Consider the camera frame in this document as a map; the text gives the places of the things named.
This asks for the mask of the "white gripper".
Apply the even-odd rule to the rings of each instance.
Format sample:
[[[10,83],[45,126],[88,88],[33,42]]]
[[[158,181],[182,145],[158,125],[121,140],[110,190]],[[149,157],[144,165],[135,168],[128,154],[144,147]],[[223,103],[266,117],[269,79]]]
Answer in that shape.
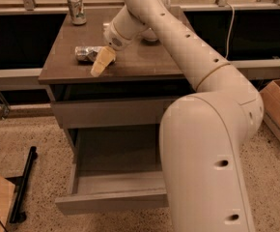
[[[104,40],[109,46],[103,46],[91,69],[93,77],[100,76],[103,71],[116,59],[116,51],[121,51],[128,47],[132,40],[134,33],[132,27],[128,23],[111,21],[105,28]]]

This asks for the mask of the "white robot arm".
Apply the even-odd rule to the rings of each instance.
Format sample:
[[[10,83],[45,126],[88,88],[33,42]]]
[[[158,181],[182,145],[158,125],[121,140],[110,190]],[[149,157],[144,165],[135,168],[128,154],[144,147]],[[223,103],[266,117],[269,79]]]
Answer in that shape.
[[[91,74],[152,29],[194,94],[164,112],[159,149],[175,232],[255,232],[239,148],[264,117],[260,93],[227,59],[176,19],[169,0],[125,0],[104,32]]]

